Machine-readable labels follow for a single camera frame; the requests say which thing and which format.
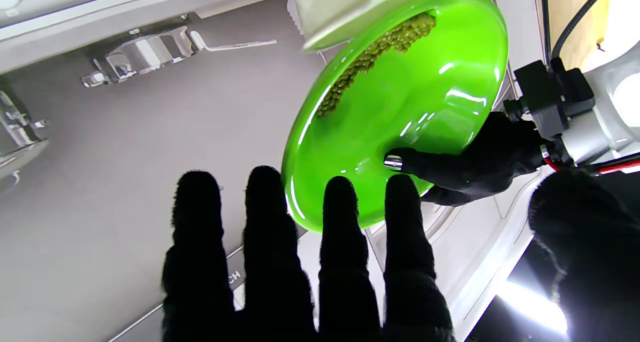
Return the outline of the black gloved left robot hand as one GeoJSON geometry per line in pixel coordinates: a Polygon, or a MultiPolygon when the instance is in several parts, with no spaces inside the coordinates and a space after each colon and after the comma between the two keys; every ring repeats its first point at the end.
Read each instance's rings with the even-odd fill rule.
{"type": "Polygon", "coordinates": [[[491,112],[473,142],[459,155],[395,148],[384,164],[391,170],[432,183],[422,200],[440,206],[462,206],[495,196],[515,178],[535,173],[545,162],[545,140],[532,121],[512,122],[502,112],[491,112]]]}

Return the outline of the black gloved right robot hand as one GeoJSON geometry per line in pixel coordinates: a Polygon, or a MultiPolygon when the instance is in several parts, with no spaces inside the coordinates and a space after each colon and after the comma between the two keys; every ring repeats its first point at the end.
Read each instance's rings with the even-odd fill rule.
{"type": "MultiPolygon", "coordinates": [[[[324,195],[318,326],[281,174],[267,165],[256,167],[245,203],[246,300],[236,311],[217,181],[206,171],[189,171],[178,181],[173,246],[162,272],[164,342],[455,341],[409,176],[392,176],[386,185],[384,323],[370,283],[357,197],[347,178],[332,178],[324,195]]],[[[534,191],[528,222],[557,263],[558,301],[569,339],[637,342],[638,220],[594,178],[558,171],[534,191]]]]}

